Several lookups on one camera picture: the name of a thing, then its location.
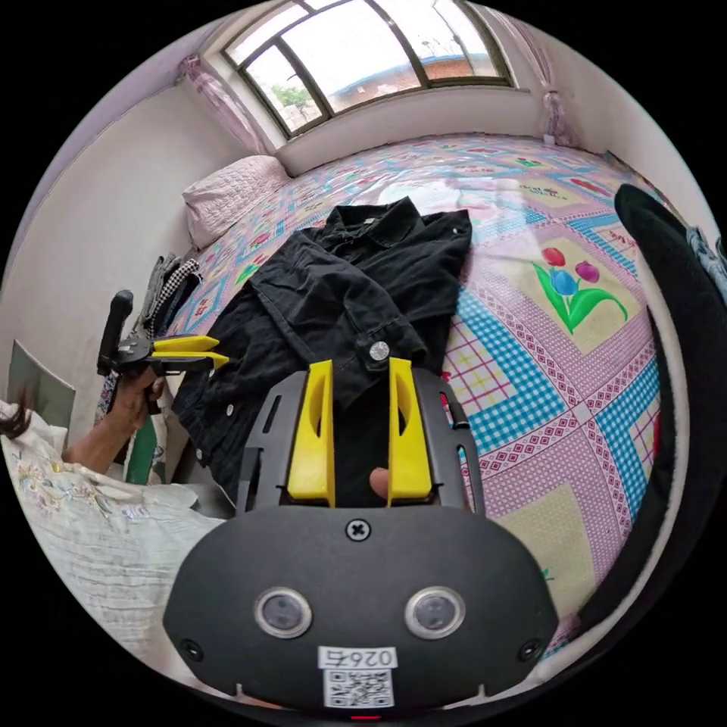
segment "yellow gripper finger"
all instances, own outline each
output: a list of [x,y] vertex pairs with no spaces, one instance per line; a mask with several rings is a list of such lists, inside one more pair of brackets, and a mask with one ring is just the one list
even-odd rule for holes
[[212,339],[208,335],[177,335],[169,339],[154,341],[154,351],[160,354],[174,351],[199,353],[200,351],[211,351],[219,343],[217,339]]
[[301,503],[335,507],[332,361],[313,363],[308,372],[290,460],[288,495]]
[[212,367],[219,369],[224,366],[229,358],[222,354],[216,354],[214,351],[154,351],[152,358],[209,358],[212,360]]
[[[411,362],[389,359],[388,506],[426,500],[432,492],[417,389]],[[400,414],[404,419],[400,427]]]

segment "window frame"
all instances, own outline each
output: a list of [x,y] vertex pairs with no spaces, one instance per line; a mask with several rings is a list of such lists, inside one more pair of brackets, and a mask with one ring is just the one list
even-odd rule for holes
[[[397,42],[404,50],[404,53],[406,54],[414,73],[417,75],[417,79],[419,80],[420,85],[413,89],[404,89],[402,91],[387,94],[386,96],[371,98],[368,101],[362,101],[359,104],[354,104],[352,106],[346,107],[342,111],[334,111],[331,108],[331,105],[328,102],[325,94],[323,94],[320,87],[318,86],[313,75],[309,73],[303,62],[296,55],[293,49],[285,42],[285,40],[283,40],[282,36],[287,33],[291,28],[294,28],[301,23],[304,23],[306,20],[309,20],[314,15],[324,13],[331,8],[338,7],[339,5],[345,5],[350,1],[351,0],[335,0],[335,2],[331,2],[328,5],[325,5],[320,10],[315,10],[312,6],[308,5],[305,0],[282,0],[282,2],[274,5],[267,13],[256,17],[252,22],[248,23],[248,25],[240,30],[239,33],[235,34],[234,37],[232,37],[231,40],[229,40],[225,44],[225,47],[220,51],[222,57],[227,62],[227,64],[233,68],[233,70],[242,78],[243,81],[245,81],[245,83],[249,86],[257,100],[264,106],[270,116],[275,120],[276,125],[280,128],[280,131],[282,132],[283,136],[287,141],[290,141],[291,139],[294,139],[301,134],[305,134],[307,131],[310,131],[316,126],[320,126],[322,123],[326,123],[327,121],[331,121],[332,119],[340,118],[341,116],[345,116],[351,111],[358,111],[361,108],[365,108],[366,106],[375,104],[379,101],[384,101],[389,98],[399,98],[404,95],[409,95],[425,90],[437,88],[452,88],[456,86],[489,86],[491,88],[514,88],[515,84],[513,82],[512,74],[510,73],[510,68],[505,62],[499,45],[491,34],[490,29],[486,26],[484,20],[476,13],[474,8],[470,7],[469,3],[464,2],[463,0],[452,0],[452,2],[462,11],[467,20],[473,25],[475,31],[479,35],[479,38],[484,43],[485,48],[488,52],[488,56],[490,57],[490,60],[492,61],[492,64],[498,73],[497,76],[459,76],[454,78],[439,78],[436,80],[430,79],[426,75],[426,69],[424,67],[424,64],[417,56],[416,51],[414,51],[412,45],[407,40],[407,37],[404,35],[404,32],[398,27],[393,19],[390,18],[390,16],[383,8],[377,5],[376,0],[362,0],[362,2],[365,2],[388,25],[389,29],[394,34],[394,37],[397,39]],[[247,56],[242,61],[242,63],[237,63],[232,59],[232,57],[227,52],[228,48],[233,47],[237,41],[239,41],[245,34],[249,33],[250,30],[252,30],[255,26],[259,25],[261,21],[265,21],[267,18],[272,17],[273,14],[276,13],[276,11],[283,11],[292,5],[300,5],[305,10],[307,10],[308,15],[304,15],[302,18],[299,18],[295,22],[290,23],[288,26],[275,33],[267,41],[265,41],[265,43],[259,45],[249,56]],[[319,117],[312,119],[312,121],[309,121],[303,126],[299,126],[295,131],[291,131],[288,128],[288,124],[280,116],[277,109],[275,109],[275,107],[270,103],[264,91],[260,88],[252,75],[247,71],[247,69],[253,62],[255,62],[265,51],[268,51],[271,48],[277,48],[277,50],[285,58],[285,60],[288,61],[291,68],[294,70],[295,75],[299,78],[299,80],[303,84],[303,87],[310,94],[310,97],[314,100],[316,106],[318,107],[318,110],[320,111]]]

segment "shirt button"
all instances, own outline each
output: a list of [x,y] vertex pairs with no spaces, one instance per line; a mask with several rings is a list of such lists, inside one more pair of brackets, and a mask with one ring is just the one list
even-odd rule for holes
[[377,341],[369,349],[369,356],[375,361],[384,361],[388,357],[388,346],[384,341]]

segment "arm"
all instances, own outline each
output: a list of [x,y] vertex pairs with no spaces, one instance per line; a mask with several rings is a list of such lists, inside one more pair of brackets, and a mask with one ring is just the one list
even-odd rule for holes
[[145,397],[147,387],[153,384],[152,400],[159,397],[164,381],[154,379],[151,369],[135,379],[122,376],[111,411],[85,437],[63,453],[64,462],[77,463],[101,474],[107,472],[121,448],[134,432],[144,426],[148,416]]

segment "bed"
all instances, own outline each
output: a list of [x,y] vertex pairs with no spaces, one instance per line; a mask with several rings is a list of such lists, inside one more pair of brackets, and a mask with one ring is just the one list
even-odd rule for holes
[[[287,183],[200,253],[204,282],[169,331],[205,334],[294,230],[324,224],[337,204],[408,195],[421,214],[467,208],[473,251],[445,378],[470,419],[488,515],[551,585],[560,628],[546,656],[568,642],[620,552],[654,458],[654,344],[635,245],[613,209],[624,182],[644,186],[537,140],[447,136],[366,151]],[[601,290],[577,321],[558,303],[574,281]]]

